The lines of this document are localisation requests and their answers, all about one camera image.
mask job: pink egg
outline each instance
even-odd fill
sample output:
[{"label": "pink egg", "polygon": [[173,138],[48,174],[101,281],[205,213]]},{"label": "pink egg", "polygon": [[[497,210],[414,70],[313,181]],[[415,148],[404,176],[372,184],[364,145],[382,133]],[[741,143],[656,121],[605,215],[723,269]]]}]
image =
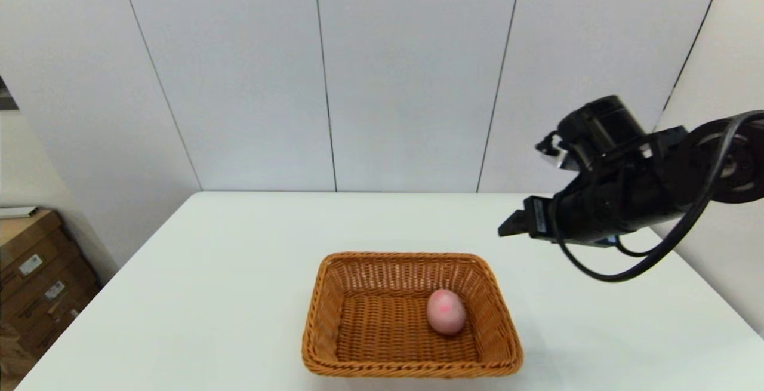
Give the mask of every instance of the pink egg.
[{"label": "pink egg", "polygon": [[464,328],[467,312],[459,296],[448,290],[437,290],[427,301],[427,321],[440,334],[452,336]]}]

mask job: brown woven basket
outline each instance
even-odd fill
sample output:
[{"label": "brown woven basket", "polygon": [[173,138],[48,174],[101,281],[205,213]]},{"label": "brown woven basket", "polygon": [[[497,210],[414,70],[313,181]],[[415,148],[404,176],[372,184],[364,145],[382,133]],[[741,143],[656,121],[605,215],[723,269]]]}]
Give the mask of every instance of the brown woven basket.
[{"label": "brown woven basket", "polygon": [[[427,322],[432,291],[458,294],[464,329]],[[303,363],[336,377],[509,375],[523,349],[496,278],[466,253],[335,253],[319,267],[303,334]]]}]

